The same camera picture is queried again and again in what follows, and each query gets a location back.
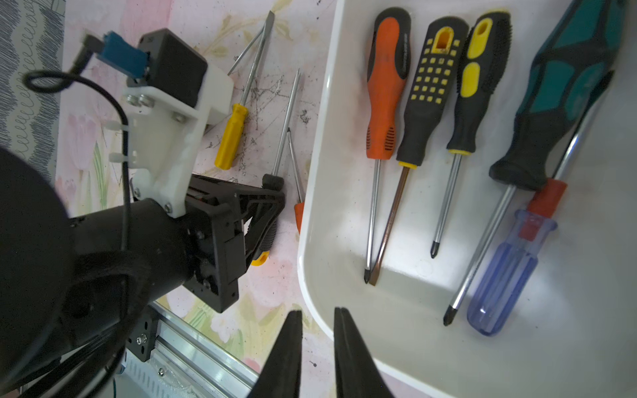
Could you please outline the green black screwdriver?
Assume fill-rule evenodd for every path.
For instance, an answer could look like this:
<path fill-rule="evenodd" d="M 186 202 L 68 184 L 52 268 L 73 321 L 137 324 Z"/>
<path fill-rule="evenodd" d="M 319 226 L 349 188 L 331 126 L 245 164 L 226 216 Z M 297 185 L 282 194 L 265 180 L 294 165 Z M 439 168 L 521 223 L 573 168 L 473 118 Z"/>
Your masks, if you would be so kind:
<path fill-rule="evenodd" d="M 512 143 L 489 169 L 490 177 L 507 189 L 447 307 L 445 326 L 455 320 L 515 192 L 521 189 L 535 194 L 546 186 L 548 156 L 567 133 L 575 131 L 593 89 L 611 71 L 620 51 L 625 17 L 624 1 L 573 1 L 534 56 L 514 118 Z"/>

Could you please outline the black yellow stubby screwdriver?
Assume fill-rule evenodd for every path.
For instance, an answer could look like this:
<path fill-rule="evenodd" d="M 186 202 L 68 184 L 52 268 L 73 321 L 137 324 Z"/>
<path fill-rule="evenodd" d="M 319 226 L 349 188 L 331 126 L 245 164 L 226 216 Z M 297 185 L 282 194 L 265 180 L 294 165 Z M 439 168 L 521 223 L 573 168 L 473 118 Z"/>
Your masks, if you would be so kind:
<path fill-rule="evenodd" d="M 256 247 L 250 255 L 251 265 L 261 266 L 267 262 L 277 232 L 277 217 L 285 208 L 283 188 L 285 179 L 280 176 L 280 164 L 285 145 L 290 142 L 290 120 L 300 85 L 301 69 L 295 71 L 295 78 L 285 112 L 285 120 L 280 133 L 275 162 L 270 173 L 262 177 L 262 189 L 267 193 L 265 200 L 257 205 L 255 216 L 250 221 L 248 232 L 256 238 Z"/>

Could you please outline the slim black yellow screwdriver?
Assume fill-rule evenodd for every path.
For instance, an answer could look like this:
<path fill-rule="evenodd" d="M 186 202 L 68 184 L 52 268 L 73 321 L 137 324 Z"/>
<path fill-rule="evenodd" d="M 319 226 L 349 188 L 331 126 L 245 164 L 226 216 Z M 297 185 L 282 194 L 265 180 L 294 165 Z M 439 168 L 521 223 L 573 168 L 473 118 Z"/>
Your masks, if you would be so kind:
<path fill-rule="evenodd" d="M 462 159 L 476 151 L 476 135 L 501 81 L 512 42 L 511 14 L 497 9 L 480 16 L 469 33 L 457 73 L 454 131 L 446 149 L 453 155 L 441 213 L 431 246 L 431 258 L 439 253 Z"/>

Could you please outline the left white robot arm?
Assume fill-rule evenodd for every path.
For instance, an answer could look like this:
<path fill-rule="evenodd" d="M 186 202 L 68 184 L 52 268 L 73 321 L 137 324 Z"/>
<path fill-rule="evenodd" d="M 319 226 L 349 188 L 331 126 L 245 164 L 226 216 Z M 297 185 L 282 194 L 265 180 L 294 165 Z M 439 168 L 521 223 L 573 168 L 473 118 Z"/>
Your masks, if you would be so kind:
<path fill-rule="evenodd" d="M 192 176 L 186 213 L 151 199 L 71 218 L 56 191 L 1 152 L 1 389 L 11 391 L 186 285 L 222 312 L 238 299 L 282 192 Z"/>

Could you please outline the yellow handled screwdriver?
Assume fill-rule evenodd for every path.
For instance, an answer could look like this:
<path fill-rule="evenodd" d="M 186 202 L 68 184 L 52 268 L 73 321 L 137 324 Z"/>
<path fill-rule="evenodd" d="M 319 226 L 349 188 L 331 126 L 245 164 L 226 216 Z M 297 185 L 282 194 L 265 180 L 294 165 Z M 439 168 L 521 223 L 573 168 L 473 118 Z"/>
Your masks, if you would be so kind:
<path fill-rule="evenodd" d="M 242 98 L 237 104 L 234 104 L 234 106 L 232 106 L 232 115 L 227 122 L 227 126 L 225 127 L 222 141 L 217 152 L 215 166 L 219 169 L 229 170 L 232 167 L 234 159 L 237 155 L 237 149 L 239 148 L 242 133 L 244 131 L 245 119 L 248 115 L 248 109 L 246 107 L 248 96 L 250 94 L 250 89 L 252 88 L 252 85 L 255 81 L 256 73 L 260 67 L 262 55 L 265 50 L 265 44 L 270 37 L 271 30 L 274 26 L 274 21 L 275 13 L 269 11 L 262 29 L 249 42 L 247 47 L 235 60 L 230 71 L 228 71 L 227 73 L 230 76 L 230 74 L 235 71 L 240 61 L 248 53 L 250 48 L 258 41 L 258 49 L 255 53 L 255 58 L 250 68 L 250 73 L 247 78 L 247 83 L 243 91 Z"/>

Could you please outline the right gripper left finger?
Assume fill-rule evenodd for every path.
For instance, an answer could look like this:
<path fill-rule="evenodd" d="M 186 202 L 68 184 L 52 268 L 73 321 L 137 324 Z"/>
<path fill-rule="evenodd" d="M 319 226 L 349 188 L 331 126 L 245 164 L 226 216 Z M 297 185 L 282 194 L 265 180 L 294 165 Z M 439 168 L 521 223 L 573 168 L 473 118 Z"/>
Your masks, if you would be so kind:
<path fill-rule="evenodd" d="M 303 313 L 290 311 L 248 397 L 299 397 Z"/>

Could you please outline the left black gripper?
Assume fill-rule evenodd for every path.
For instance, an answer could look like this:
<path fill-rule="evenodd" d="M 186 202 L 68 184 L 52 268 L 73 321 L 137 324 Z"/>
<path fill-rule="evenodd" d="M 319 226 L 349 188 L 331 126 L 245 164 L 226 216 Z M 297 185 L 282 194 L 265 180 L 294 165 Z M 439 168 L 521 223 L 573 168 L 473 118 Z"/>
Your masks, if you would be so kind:
<path fill-rule="evenodd" d="M 186 197 L 184 226 L 192 276 L 184 287 L 222 313 L 239 299 L 238 280 L 250 268 L 256 238 L 248 232 L 261 187 L 193 174 Z"/>

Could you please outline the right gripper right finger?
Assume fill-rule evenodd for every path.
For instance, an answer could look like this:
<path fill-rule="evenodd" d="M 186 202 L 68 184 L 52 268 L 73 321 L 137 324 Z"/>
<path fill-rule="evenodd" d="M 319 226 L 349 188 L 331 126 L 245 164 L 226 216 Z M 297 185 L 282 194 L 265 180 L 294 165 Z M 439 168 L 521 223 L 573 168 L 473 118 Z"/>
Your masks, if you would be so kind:
<path fill-rule="evenodd" d="M 393 397 L 346 308 L 334 309 L 333 337 L 337 397 Z"/>

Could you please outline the purple handled screwdriver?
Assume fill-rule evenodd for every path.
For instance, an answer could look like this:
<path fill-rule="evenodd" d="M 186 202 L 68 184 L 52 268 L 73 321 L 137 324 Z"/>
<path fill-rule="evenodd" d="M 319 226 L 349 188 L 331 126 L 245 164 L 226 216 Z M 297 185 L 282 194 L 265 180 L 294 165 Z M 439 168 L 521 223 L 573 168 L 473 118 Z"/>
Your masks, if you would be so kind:
<path fill-rule="evenodd" d="M 467 320 L 482 335 L 492 337 L 503 329 L 537 267 L 542 246 L 557 229 L 553 215 L 567 190 L 565 174 L 582 147 L 614 75 L 615 71 L 607 72 L 593 89 L 570 144 L 546 186 L 534 194 L 526 208 L 514 213 L 514 225 L 494 253 L 469 304 Z"/>

